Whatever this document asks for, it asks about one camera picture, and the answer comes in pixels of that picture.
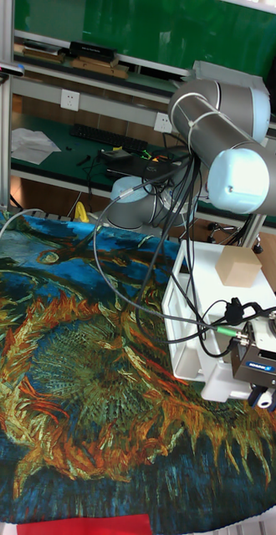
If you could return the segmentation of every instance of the sunflower painting tapestry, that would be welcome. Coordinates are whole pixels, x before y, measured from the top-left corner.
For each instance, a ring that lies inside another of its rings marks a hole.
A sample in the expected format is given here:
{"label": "sunflower painting tapestry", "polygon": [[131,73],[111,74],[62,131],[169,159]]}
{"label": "sunflower painting tapestry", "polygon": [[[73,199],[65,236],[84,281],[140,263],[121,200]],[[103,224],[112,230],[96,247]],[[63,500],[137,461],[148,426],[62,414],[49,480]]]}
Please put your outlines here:
{"label": "sunflower painting tapestry", "polygon": [[[4,223],[0,213],[0,228]],[[276,411],[206,402],[99,275],[93,226],[20,216],[0,241],[0,521],[147,513],[153,533],[207,531],[276,503]],[[128,298],[157,239],[101,228]],[[144,302],[161,310],[177,245]],[[161,319],[141,314],[153,337]]]}

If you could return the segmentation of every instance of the keyboard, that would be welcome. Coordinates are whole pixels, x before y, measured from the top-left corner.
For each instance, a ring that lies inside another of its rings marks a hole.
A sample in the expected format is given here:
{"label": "keyboard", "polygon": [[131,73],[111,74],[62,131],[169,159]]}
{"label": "keyboard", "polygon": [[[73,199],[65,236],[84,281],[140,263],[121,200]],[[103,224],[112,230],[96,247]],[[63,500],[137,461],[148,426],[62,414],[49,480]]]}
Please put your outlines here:
{"label": "keyboard", "polygon": [[140,154],[147,149],[147,141],[136,140],[133,137],[126,135],[113,134],[98,128],[92,128],[85,125],[74,125],[70,130],[70,135],[80,137],[82,140],[98,141],[104,145],[111,145],[112,147],[122,147],[129,152]]}

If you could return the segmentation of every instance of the yellow object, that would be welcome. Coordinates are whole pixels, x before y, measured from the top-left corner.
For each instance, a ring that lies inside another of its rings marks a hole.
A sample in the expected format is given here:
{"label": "yellow object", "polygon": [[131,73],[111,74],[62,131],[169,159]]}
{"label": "yellow object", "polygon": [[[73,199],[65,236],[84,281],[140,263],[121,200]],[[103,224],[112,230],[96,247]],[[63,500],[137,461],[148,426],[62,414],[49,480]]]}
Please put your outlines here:
{"label": "yellow object", "polygon": [[79,219],[83,223],[89,223],[89,218],[87,217],[86,210],[82,202],[78,202],[75,207],[75,219]]}

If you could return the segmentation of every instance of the robotic arm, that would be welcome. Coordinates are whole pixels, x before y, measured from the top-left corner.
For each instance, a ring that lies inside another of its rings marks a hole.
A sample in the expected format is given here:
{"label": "robotic arm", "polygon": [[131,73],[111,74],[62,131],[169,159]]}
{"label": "robotic arm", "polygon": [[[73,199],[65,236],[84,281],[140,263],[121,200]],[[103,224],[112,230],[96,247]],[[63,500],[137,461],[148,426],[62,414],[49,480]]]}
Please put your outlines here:
{"label": "robotic arm", "polygon": [[258,143],[268,129],[266,94],[193,80],[173,95],[169,115],[208,167],[209,200],[216,208],[276,216],[276,155]]}

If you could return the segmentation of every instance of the white power socket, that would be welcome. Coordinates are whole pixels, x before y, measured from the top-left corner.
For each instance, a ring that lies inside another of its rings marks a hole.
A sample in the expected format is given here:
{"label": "white power socket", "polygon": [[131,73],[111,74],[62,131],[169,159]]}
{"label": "white power socket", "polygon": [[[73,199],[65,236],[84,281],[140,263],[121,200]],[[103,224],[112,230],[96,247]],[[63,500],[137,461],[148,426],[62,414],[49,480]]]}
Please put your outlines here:
{"label": "white power socket", "polygon": [[167,134],[172,132],[172,125],[167,114],[157,113],[154,130],[156,132],[166,132]]}
{"label": "white power socket", "polygon": [[76,93],[76,91],[62,89],[61,108],[79,111],[79,93]]}

